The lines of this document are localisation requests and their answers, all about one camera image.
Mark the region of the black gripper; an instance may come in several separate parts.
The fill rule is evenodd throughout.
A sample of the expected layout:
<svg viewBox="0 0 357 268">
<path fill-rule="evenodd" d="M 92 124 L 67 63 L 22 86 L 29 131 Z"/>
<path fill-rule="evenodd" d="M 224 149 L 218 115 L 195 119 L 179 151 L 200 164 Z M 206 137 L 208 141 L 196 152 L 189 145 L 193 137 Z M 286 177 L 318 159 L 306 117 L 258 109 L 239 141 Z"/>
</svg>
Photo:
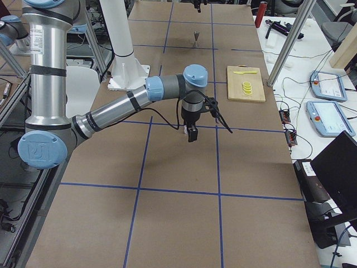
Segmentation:
<svg viewBox="0 0 357 268">
<path fill-rule="evenodd" d="M 184 134 L 188 136 L 188 142 L 196 141 L 199 133 L 198 129 L 196 128 L 196 122 L 200 118 L 200 112 L 182 110 L 181 117 L 184 120 Z"/>
</svg>

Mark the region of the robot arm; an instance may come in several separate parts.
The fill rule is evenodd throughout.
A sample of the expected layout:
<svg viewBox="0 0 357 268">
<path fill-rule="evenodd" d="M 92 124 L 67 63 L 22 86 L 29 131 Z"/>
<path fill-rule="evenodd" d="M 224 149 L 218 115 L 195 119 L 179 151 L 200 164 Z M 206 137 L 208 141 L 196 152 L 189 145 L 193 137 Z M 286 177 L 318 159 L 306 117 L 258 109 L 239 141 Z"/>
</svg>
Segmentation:
<svg viewBox="0 0 357 268">
<path fill-rule="evenodd" d="M 84 1 L 23 1 L 22 13 L 30 26 L 31 115 L 18 143 L 23 162 L 37 169 L 62 164 L 83 141 L 140 112 L 154 102 L 177 99 L 188 141 L 197 139 L 196 121 L 208 111 L 207 70 L 191 64 L 182 74 L 149 76 L 149 66 L 134 55 L 123 1 L 101 1 L 112 44 L 111 87 L 126 94 L 91 111 L 88 103 L 99 87 L 89 69 L 77 81 L 67 79 L 67 35 L 86 28 Z"/>
<path fill-rule="evenodd" d="M 30 37 L 28 48 L 31 55 L 45 56 L 53 53 L 64 58 L 66 34 L 72 27 L 86 27 L 84 1 L 23 1 L 23 14 L 28 16 L 30 32 L 16 16 L 1 18 L 1 41 L 12 45 L 16 40 Z M 107 21 L 109 37 L 114 51 L 124 44 L 132 50 L 132 40 L 126 19 L 124 1 L 100 1 Z"/>
</svg>

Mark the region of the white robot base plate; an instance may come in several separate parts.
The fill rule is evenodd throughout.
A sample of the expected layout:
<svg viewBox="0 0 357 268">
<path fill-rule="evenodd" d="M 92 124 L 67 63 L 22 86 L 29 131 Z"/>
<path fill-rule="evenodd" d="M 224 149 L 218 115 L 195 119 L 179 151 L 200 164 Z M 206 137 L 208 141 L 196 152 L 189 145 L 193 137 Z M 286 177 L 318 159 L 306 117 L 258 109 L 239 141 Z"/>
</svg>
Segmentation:
<svg viewBox="0 0 357 268">
<path fill-rule="evenodd" d="M 150 66 L 140 64 L 134 55 L 124 1 L 101 0 L 100 5 L 114 54 L 108 89 L 137 89 L 145 84 Z"/>
</svg>

